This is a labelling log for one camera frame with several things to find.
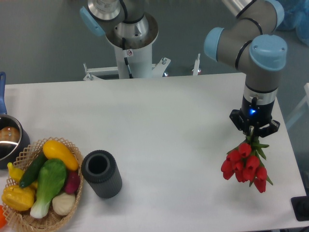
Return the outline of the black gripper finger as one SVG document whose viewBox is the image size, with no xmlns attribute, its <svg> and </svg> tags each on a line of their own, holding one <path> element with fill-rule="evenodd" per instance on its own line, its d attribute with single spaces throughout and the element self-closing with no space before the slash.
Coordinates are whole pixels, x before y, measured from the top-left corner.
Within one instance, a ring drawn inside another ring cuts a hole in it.
<svg viewBox="0 0 309 232">
<path fill-rule="evenodd" d="M 245 135 L 250 134 L 250 120 L 241 110 L 232 110 L 229 117 L 239 131 L 242 131 Z"/>
<path fill-rule="evenodd" d="M 276 133 L 279 130 L 279 127 L 280 122 L 276 120 L 271 120 L 270 123 L 263 126 L 257 124 L 253 129 L 253 135 L 255 137 L 265 138 L 269 135 Z"/>
</svg>

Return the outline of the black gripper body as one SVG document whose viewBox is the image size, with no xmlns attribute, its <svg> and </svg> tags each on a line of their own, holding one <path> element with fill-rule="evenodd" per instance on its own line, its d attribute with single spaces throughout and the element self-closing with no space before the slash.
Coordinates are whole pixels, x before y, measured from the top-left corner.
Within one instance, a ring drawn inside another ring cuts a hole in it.
<svg viewBox="0 0 309 232">
<path fill-rule="evenodd" d="M 254 126 L 259 123 L 260 126 L 269 124 L 272 120 L 272 109 L 274 101 L 266 105 L 252 106 L 252 103 L 243 97 L 240 109 L 240 118 L 242 126 Z"/>
</svg>

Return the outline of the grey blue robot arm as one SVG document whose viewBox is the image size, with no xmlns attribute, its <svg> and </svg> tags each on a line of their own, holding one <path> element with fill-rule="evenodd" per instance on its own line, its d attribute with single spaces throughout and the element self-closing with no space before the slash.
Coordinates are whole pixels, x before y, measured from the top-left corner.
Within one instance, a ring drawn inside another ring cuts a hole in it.
<svg viewBox="0 0 309 232">
<path fill-rule="evenodd" d="M 284 9 L 276 0 L 226 0 L 224 5 L 237 23 L 231 29 L 213 28 L 204 41 L 204 53 L 245 74 L 242 105 L 230 119 L 245 135 L 266 137 L 280 126 L 271 114 L 287 44 L 273 32 L 284 19 Z M 169 62 L 163 58 L 152 64 L 158 26 L 145 12 L 144 1 L 90 0 L 80 9 L 80 17 L 93 34 L 106 37 L 114 47 L 121 79 L 163 75 Z"/>
</svg>

